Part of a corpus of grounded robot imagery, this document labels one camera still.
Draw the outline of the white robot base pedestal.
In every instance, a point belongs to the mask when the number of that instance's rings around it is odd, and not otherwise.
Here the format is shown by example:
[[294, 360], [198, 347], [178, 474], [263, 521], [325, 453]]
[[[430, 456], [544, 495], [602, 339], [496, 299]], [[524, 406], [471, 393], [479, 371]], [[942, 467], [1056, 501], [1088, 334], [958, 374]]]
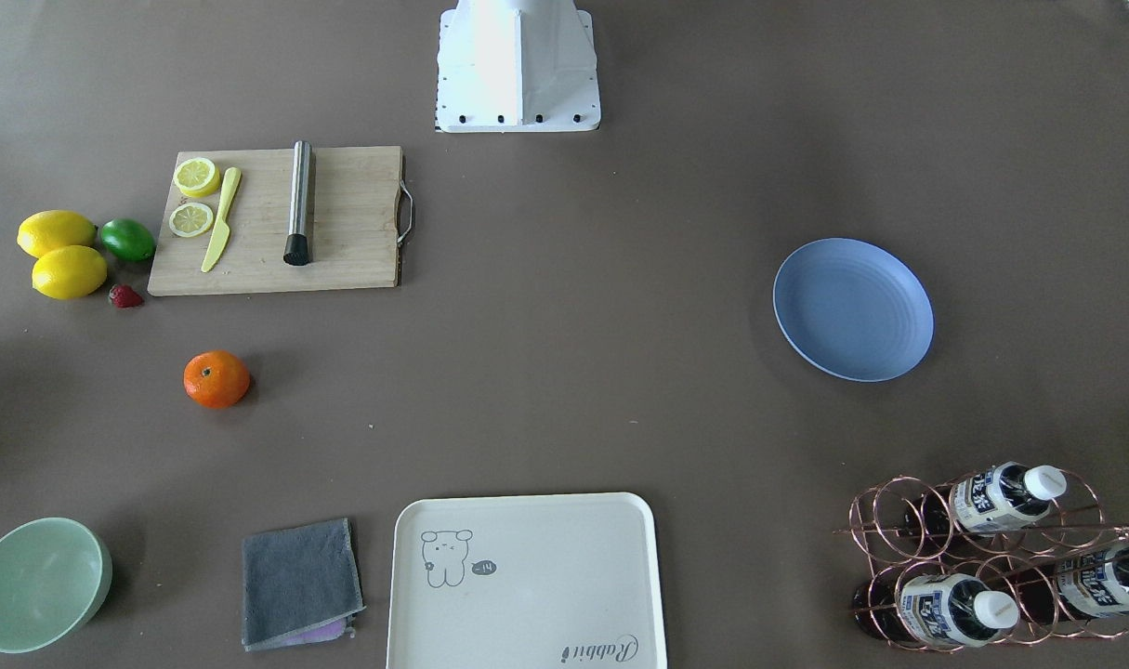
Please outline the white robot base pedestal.
[[572, 1], [460, 1], [440, 14], [437, 65], [441, 133], [601, 125], [593, 18]]

